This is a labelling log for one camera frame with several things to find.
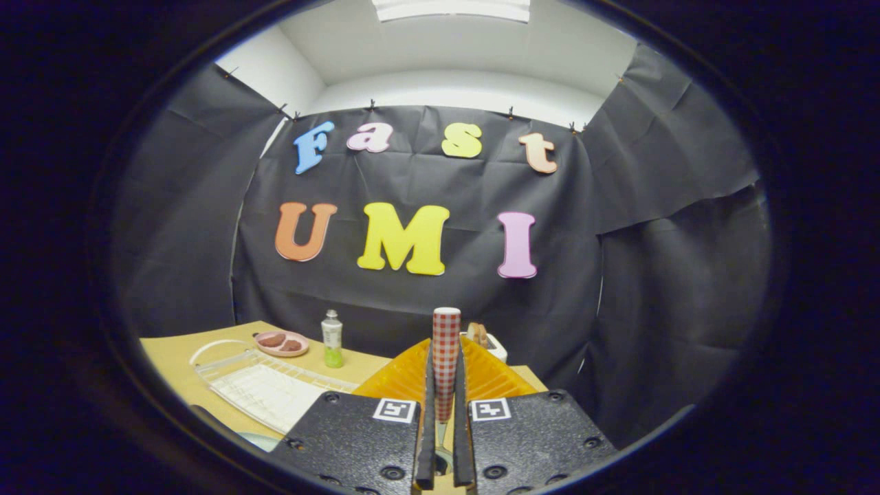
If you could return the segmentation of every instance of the letter i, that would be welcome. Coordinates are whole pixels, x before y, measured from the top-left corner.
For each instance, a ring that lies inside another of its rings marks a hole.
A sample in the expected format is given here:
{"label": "letter i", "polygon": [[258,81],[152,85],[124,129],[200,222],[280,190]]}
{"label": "letter i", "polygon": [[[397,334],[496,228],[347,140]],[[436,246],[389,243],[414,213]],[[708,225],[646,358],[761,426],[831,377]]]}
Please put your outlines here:
{"label": "letter i", "polygon": [[535,217],[518,211],[505,211],[498,215],[504,225],[504,263],[498,267],[498,275],[504,278],[532,278],[538,269],[532,264],[529,250],[529,228]]}

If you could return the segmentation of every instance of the wooden table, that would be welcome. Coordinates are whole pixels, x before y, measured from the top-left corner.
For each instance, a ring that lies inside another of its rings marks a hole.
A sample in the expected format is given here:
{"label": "wooden table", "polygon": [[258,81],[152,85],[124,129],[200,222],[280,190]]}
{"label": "wooden table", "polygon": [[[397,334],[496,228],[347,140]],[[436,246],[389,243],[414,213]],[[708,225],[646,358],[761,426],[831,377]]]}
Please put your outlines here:
{"label": "wooden table", "polygon": [[[197,404],[205,408],[224,425],[229,426],[235,432],[258,433],[267,437],[280,439],[282,435],[267,428],[260,422],[248,417],[245,413],[233,407],[212,392],[208,385],[194,371],[193,365],[189,364],[190,358],[203,346],[219,340],[239,340],[246,344],[224,343],[217,344],[206,349],[199,355],[195,363],[211,363],[222,358],[228,358],[235,353],[249,347],[254,347],[254,333],[279,330],[263,321],[247,323],[227,329],[211,330],[197,334],[183,336],[169,336],[159,338],[142,338],[141,344],[158,372],[168,385],[180,396],[186,404]],[[295,358],[279,358],[289,361],[291,364],[304,369],[320,373],[339,380],[361,384],[370,378],[382,366],[386,365],[389,358],[364,354],[362,352],[342,349],[344,359],[341,368],[330,368],[324,365],[324,344],[309,339],[309,350],[302,356]],[[530,385],[538,391],[546,390],[546,387],[538,377],[532,373],[528,366],[511,366],[517,374],[522,376]],[[452,450],[452,434],[454,428],[446,431],[443,444]],[[464,493],[464,488],[452,487],[452,476],[435,478],[435,490],[433,493]]]}

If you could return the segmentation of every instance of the white ceiling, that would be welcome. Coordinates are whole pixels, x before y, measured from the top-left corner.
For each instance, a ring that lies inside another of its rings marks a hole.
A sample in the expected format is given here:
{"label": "white ceiling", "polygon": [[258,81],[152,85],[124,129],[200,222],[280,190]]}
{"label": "white ceiling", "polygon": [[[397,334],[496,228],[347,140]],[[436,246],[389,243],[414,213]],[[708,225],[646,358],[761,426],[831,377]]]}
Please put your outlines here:
{"label": "white ceiling", "polygon": [[532,0],[528,24],[473,16],[380,23],[370,0],[334,0],[280,26],[328,85],[405,70],[488,70],[604,98],[635,50],[633,38],[557,0]]}

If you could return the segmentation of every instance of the yellow letter m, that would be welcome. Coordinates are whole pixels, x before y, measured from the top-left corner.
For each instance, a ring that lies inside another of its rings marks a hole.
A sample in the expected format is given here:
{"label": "yellow letter m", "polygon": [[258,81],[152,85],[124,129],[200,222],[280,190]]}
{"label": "yellow letter m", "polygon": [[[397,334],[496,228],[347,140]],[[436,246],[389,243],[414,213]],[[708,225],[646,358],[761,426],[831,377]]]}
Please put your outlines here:
{"label": "yellow letter m", "polygon": [[357,266],[369,270],[381,270],[385,255],[391,268],[398,270],[410,251],[413,257],[407,263],[410,273],[420,275],[443,275],[446,267],[440,262],[440,238],[443,223],[449,218],[449,210],[442,206],[422,206],[404,229],[397,211],[390,203],[369,203],[363,212],[370,218],[363,256],[357,258]]}

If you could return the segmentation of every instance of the paper cup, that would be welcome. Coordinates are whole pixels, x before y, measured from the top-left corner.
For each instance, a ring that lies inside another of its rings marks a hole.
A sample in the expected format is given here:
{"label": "paper cup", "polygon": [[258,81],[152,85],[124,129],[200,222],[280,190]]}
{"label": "paper cup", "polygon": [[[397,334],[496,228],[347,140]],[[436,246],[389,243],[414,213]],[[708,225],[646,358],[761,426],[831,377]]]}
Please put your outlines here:
{"label": "paper cup", "polygon": [[436,420],[446,423],[452,413],[452,394],[455,391],[455,366],[458,363],[458,344],[461,331],[461,310],[439,307],[434,310],[432,353],[434,367],[434,406]]}

